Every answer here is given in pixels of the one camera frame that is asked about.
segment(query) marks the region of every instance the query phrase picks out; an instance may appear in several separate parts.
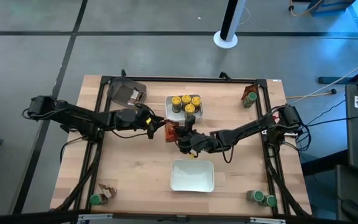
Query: can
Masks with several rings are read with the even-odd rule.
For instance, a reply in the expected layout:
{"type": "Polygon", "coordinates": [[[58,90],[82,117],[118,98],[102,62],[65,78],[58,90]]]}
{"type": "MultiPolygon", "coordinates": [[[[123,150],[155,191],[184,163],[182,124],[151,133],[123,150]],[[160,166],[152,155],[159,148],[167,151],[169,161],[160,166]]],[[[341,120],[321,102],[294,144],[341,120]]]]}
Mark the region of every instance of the can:
{"type": "Polygon", "coordinates": [[[192,104],[187,104],[185,108],[185,118],[187,119],[189,116],[193,115],[195,111],[195,107],[192,104]]]}
{"type": "Polygon", "coordinates": [[[242,102],[242,105],[243,105],[245,108],[250,108],[250,107],[255,103],[256,98],[257,98],[256,93],[250,92],[250,93],[248,93],[248,95],[244,98],[244,101],[242,102]]]}
{"type": "Polygon", "coordinates": [[[263,202],[264,194],[260,190],[249,190],[247,191],[247,200],[251,202],[263,202]]]}
{"type": "Polygon", "coordinates": [[[265,195],[263,202],[259,202],[261,206],[276,207],[277,199],[273,195],[265,195]]]}
{"type": "Polygon", "coordinates": [[[94,194],[89,199],[91,205],[105,205],[107,204],[108,198],[105,194],[94,194]]]}
{"type": "Polygon", "coordinates": [[[181,99],[179,96],[174,96],[171,99],[172,102],[172,111],[174,113],[179,113],[181,111],[181,99]]]}
{"type": "Polygon", "coordinates": [[[199,96],[193,97],[193,99],[191,99],[191,104],[195,107],[194,113],[198,113],[201,108],[201,98],[199,96]]]}
{"type": "Polygon", "coordinates": [[[184,111],[186,105],[188,105],[189,103],[191,103],[191,96],[183,95],[181,98],[181,109],[184,111]]]}

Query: white tray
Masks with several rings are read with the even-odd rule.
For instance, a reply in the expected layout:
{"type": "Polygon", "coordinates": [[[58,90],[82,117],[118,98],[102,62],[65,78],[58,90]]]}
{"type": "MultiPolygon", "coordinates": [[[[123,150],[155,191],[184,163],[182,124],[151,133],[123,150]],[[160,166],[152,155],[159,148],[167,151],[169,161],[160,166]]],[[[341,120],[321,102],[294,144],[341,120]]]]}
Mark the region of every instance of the white tray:
{"type": "MultiPolygon", "coordinates": [[[[198,94],[190,94],[190,96],[193,98],[194,96],[198,96],[201,99],[201,105],[200,105],[200,110],[199,112],[195,113],[194,116],[196,117],[196,120],[199,120],[203,117],[203,99],[201,98],[200,95],[198,94]]],[[[183,110],[181,110],[179,113],[175,113],[172,111],[172,97],[174,96],[167,96],[165,98],[165,116],[167,117],[167,119],[171,120],[171,121],[185,121],[185,112],[183,110]]]]}
{"type": "Polygon", "coordinates": [[[214,188],[214,164],[211,161],[177,159],[172,162],[172,190],[212,192],[214,188]]]}

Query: wooden tabletop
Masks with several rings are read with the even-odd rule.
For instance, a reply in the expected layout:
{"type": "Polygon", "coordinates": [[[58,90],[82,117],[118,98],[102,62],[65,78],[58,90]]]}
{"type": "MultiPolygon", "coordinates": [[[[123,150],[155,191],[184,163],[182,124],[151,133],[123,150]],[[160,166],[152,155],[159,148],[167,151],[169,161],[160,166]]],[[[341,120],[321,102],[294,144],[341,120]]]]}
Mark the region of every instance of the wooden tabletop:
{"type": "MultiPolygon", "coordinates": [[[[86,75],[77,105],[94,110],[101,76],[86,75]]],[[[199,94],[203,99],[203,119],[197,121],[195,129],[208,134],[220,129],[233,129],[257,119],[256,107],[244,109],[240,97],[247,84],[235,83],[184,83],[142,82],[147,86],[145,104],[159,116],[165,116],[164,100],[168,95],[199,94]]],[[[273,106],[286,103],[281,80],[267,80],[270,101],[273,106]]],[[[262,108],[264,113],[263,93],[262,108]]],[[[112,103],[110,110],[122,107],[112,103]]],[[[120,131],[123,136],[141,133],[120,131]]],[[[68,141],[78,138],[70,133],[68,141]]],[[[293,138],[286,141],[295,143],[293,138]]],[[[78,141],[65,149],[55,192],[50,207],[59,206],[78,183],[85,154],[86,141],[78,141]]],[[[281,146],[285,183],[295,200],[311,213],[298,153],[281,146]]],[[[139,136],[121,139],[106,133],[96,183],[109,184],[117,188],[117,195],[103,206],[93,206],[95,213],[144,213],[171,215],[224,215],[271,217],[269,207],[261,207],[246,200],[248,190],[269,192],[259,134],[238,142],[230,164],[224,162],[222,154],[202,152],[199,160],[214,164],[215,188],[211,193],[174,192],[170,188],[171,166],[175,159],[190,159],[182,154],[174,143],[166,143],[164,129],[160,128],[154,139],[139,136]]],[[[279,189],[275,186],[278,211],[283,213],[279,189]]],[[[81,208],[85,207],[88,184],[84,187],[81,208]]],[[[101,193],[98,186],[95,192],[101,193]]]]}

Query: green lid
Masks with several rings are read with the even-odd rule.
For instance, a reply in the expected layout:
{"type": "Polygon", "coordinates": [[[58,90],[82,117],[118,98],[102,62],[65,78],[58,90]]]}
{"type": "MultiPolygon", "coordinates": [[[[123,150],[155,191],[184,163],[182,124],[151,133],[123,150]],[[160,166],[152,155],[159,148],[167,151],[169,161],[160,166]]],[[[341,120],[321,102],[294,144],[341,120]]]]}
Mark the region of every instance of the green lid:
{"type": "Polygon", "coordinates": [[[277,206],[277,199],[273,195],[267,196],[266,202],[270,207],[276,207],[277,206]]]}
{"type": "Polygon", "coordinates": [[[91,205],[99,205],[102,202],[102,198],[100,197],[100,194],[94,194],[89,199],[89,202],[91,205]]]}
{"type": "Polygon", "coordinates": [[[257,202],[263,201],[264,197],[265,196],[263,195],[263,193],[261,191],[259,191],[259,190],[254,191],[254,198],[257,202]]]}
{"type": "Polygon", "coordinates": [[[256,93],[254,93],[254,92],[250,92],[250,93],[248,94],[248,97],[249,97],[250,100],[256,100],[257,95],[256,95],[256,93]]]}

